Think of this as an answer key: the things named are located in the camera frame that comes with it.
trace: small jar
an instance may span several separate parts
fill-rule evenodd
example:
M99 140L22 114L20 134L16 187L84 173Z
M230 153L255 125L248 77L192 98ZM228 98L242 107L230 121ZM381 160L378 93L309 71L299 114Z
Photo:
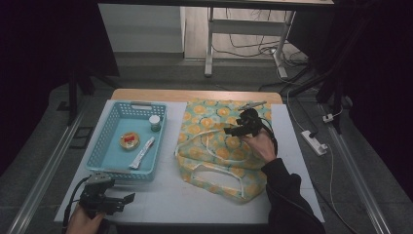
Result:
M149 118L149 123L151 123L152 132L157 132L161 129L161 118L158 115L152 115Z
M119 143L126 150L135 149L140 144L139 135L134 132L125 133L121 136Z

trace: table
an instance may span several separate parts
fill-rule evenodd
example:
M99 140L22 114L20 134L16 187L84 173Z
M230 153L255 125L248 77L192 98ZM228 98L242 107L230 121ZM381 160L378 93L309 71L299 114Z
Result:
M331 0L286 0L286 3L306 3L315 6L332 5ZM214 19L213 8L209 9L208 16L208 35L206 46L206 67L205 77L212 75L212 36L213 33L227 33L227 34L242 34L242 35L265 35L265 36L280 36L280 42L276 49L272 49L274 61L276 63L277 72L281 79L287 78L285 68L282 65L282 48L285 44L286 37L291 27L295 11L288 11L285 13L285 22L272 21L249 21L249 20L235 20L235 19Z
M238 204L186 183L181 179L176 160L173 157L173 151L177 144L186 101L192 98L267 100L271 103L272 115L277 116L277 121L273 119L273 128L276 130L276 137L279 142L279 157L283 158L289 171L302 177L301 193L311 204L316 216L323 220L286 106L282 104L278 94L135 89L116 90L112 95L112 99L108 101L162 101L168 107L167 126L161 144L155 179L152 182L139 182L134 185L117 184L115 187L108 189L106 196L109 197L124 197L133 192L136 193L135 200L126 205L122 213L115 213L108 216L108 219L119 226L131 229L136 225L178 225L181 227L190 225L199 228L200 225L219 224L224 226L235 225L235 228L241 227L242 229L245 225L261 225L261 227L266 225L270 203L265 192L246 204ZM108 105L103 109L102 116L109 111L109 108L106 107ZM100 118L96 126L97 130L103 122ZM90 145L94 145L95 142L96 136L93 136ZM62 221L63 210L77 182L91 174L86 170L85 165L89 159L87 157L88 152L92 149L92 147L88 147L62 206L57 212L55 221ZM80 187L76 197L80 195L82 188Z
M322 0L98 0L98 3L155 5L155 6L186 6L211 8L239 8L282 11L333 11L334 4L322 3ZM341 8L353 7L352 1L340 3Z

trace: white table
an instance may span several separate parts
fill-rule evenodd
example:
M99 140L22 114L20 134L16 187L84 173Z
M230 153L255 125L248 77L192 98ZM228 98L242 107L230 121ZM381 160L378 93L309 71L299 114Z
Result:
M106 191L108 197L123 198L136 193L132 203L125 206L122 213L108 215L107 218L117 224L264 224L267 223L270 203L263 192L247 204L238 204L220 195L184 182L178 171L173 151L177 144L181 120L186 102L165 102L168 106L168 123L159 153L155 179L152 182L140 182L138 185L115 185ZM302 177L301 194L310 203L315 215L323 221L319 203L311 184L296 135L293 131L286 106L272 104L273 128L279 142L279 157L291 173ZM101 120L96 128L103 124ZM97 137L93 136L90 145ZM72 183L57 212L55 221L62 222L64 209L68 204L75 185L83 177L91 174L85 165L84 157ZM78 190L75 198L83 191Z

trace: yellow floral cloth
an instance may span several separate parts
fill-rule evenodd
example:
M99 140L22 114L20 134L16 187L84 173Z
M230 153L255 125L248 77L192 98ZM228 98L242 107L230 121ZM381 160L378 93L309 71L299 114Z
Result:
M175 150L184 181L240 202L250 201L265 189L266 177L261 172L264 162L254 156L246 143L226 135L223 130L237 126L239 108L249 102L193 99L187 103ZM271 122L270 104L255 109L261 118ZM228 187L195 176L200 166L235 177L240 187Z

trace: aluminum rail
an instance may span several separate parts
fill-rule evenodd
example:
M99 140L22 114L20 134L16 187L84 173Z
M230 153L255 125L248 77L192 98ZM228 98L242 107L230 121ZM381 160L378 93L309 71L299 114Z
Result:
M34 216L34 213L36 212L43 196L46 193L47 188L49 187L53 176L55 175L57 167L60 164L60 161L63 158L67 147L69 146L70 140L76 133L76 130L83 119L85 111L87 110L91 102L90 97L84 97L84 99L85 102L81 101L80 103L80 111L78 116L73 121L71 126L68 126L64 131L64 134L58 142L52 156L49 158L42 172L37 177L36 182L25 198L24 203L21 205L20 210L7 233L24 233L27 229L31 219Z
M326 112L323 110L320 104L319 108L323 114L326 114ZM389 227L385 217L383 216L383 213L380 210L376 199L374 198L373 194L368 188L367 183L364 180L364 177L358 169L357 163L354 160L352 153L350 152L348 144L343 139L342 135L337 134L337 131L331 124L327 125L331 137L333 138L333 141L341 155L343 163L346 166L347 171L349 172L353 184L355 185L358 196L360 197L361 201L364 203L367 209L367 213L370 216L371 222L374 228L376 229L376 232L379 234L391 234L391 228Z

